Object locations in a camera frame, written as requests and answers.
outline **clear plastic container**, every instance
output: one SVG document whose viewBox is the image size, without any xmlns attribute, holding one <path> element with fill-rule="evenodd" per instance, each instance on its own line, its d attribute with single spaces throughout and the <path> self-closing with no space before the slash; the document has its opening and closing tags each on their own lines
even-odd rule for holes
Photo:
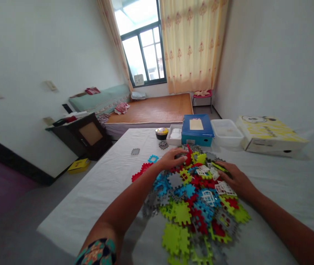
<svg viewBox="0 0 314 265">
<path fill-rule="evenodd" d="M 238 147 L 244 138 L 232 120 L 211 120 L 211 125 L 218 146 Z"/>
</svg>

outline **blue box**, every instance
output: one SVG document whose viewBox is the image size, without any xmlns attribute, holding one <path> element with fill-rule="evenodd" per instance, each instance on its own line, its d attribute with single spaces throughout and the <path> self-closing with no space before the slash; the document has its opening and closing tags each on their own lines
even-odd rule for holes
<svg viewBox="0 0 314 265">
<path fill-rule="evenodd" d="M 197 128 L 197 130 L 190 128 L 190 121 L 192 121 L 192 128 Z M 182 144 L 211 146 L 214 137 L 210 118 L 207 114 L 184 115 Z"/>
</svg>

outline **window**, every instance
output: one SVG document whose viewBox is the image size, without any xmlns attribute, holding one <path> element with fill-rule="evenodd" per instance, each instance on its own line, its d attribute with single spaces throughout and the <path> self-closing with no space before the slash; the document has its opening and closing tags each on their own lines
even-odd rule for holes
<svg viewBox="0 0 314 265">
<path fill-rule="evenodd" d="M 166 83 L 158 0 L 112 3 L 133 87 L 138 74 L 143 75 L 144 85 Z"/>
</svg>

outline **white tablecloth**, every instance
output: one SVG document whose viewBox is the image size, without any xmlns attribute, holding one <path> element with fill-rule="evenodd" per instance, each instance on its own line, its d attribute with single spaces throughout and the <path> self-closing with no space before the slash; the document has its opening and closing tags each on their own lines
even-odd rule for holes
<svg viewBox="0 0 314 265">
<path fill-rule="evenodd" d="M 212 151 L 238 165 L 261 192 L 314 230 L 314 130 L 297 132 L 311 141 L 300 159 L 241 149 L 217 147 Z M 141 149 L 139 155 L 130 154 L 133 148 Z M 165 152 L 158 147 L 154 129 L 129 129 L 40 224 L 38 231 L 76 256 L 98 217 L 131 184 L 131 176 L 150 155 L 161 157 Z M 240 225 L 238 239 L 224 248 L 228 263 L 295 264 L 290 252 L 261 216 L 243 205 L 252 220 Z M 165 223 L 162 215 L 146 222 L 140 212 L 126 234 L 122 264 L 167 264 L 168 254 L 162 248 Z"/>
</svg>

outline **cardboard box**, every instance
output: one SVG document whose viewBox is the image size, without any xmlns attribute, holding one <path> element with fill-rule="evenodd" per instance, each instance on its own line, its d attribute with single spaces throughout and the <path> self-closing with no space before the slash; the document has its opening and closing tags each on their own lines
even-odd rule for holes
<svg viewBox="0 0 314 265">
<path fill-rule="evenodd" d="M 207 114 L 184 115 L 182 144 L 211 146 L 215 137 Z"/>
<path fill-rule="evenodd" d="M 275 117 L 239 116 L 236 125 L 248 152 L 293 157 L 309 142 Z"/>
<path fill-rule="evenodd" d="M 171 134 L 172 134 L 172 130 L 175 129 L 175 128 L 178 128 L 178 129 L 182 129 L 183 125 L 181 124 L 171 124 L 170 128 L 169 128 L 169 132 L 167 134 L 167 143 L 169 145 L 182 145 L 182 139 L 171 139 Z"/>
<path fill-rule="evenodd" d="M 68 169 L 69 174 L 76 174 L 79 172 L 84 172 L 87 170 L 88 165 L 91 163 L 91 161 L 86 158 L 86 159 L 81 159 L 77 160 Z"/>
</svg>

